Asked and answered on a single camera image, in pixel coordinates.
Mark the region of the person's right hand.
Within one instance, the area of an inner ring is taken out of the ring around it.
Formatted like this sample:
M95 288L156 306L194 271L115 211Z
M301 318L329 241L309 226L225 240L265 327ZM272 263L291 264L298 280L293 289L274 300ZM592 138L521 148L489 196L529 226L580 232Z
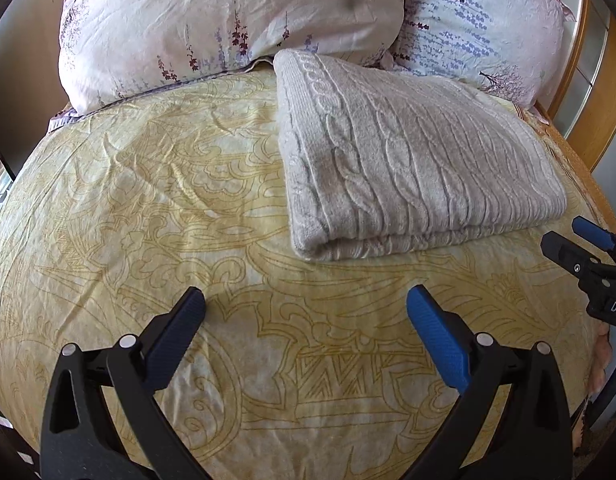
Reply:
M590 398L599 393L606 383L605 370L608 364L611 363L613 349L610 343L610 328L608 323L601 322L599 324L598 336L593 347L592 364L588 377L587 396L584 402L584 409L577 419L577 424L573 430L573 448L575 452L579 452L582 448L582 441L586 433L586 409L590 402Z

